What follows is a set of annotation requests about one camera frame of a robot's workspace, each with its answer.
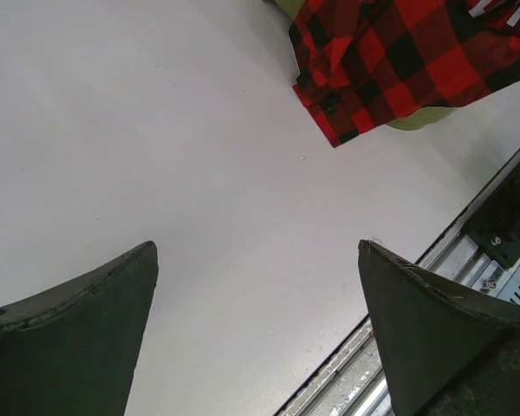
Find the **red plaid shirt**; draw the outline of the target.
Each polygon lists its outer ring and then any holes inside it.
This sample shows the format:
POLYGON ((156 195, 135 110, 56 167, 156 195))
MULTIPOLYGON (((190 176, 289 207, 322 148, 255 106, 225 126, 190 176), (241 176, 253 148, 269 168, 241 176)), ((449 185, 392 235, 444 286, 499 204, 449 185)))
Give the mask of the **red plaid shirt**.
POLYGON ((306 1, 294 90, 332 146, 520 81, 520 1, 306 1))

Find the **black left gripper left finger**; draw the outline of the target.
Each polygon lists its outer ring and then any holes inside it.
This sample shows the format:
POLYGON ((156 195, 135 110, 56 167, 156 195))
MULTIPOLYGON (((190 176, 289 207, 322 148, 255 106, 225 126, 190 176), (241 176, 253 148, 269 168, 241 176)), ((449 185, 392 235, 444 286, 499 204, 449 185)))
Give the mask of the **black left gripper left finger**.
POLYGON ((122 415, 158 280, 144 242, 0 307, 0 415, 122 415))

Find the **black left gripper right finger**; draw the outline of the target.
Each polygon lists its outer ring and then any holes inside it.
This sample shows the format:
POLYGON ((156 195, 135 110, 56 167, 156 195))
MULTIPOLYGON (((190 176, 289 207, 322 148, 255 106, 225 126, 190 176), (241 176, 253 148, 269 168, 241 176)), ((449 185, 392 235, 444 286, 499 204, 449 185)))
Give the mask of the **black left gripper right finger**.
POLYGON ((520 415, 520 306, 359 243, 359 272, 397 415, 520 415))

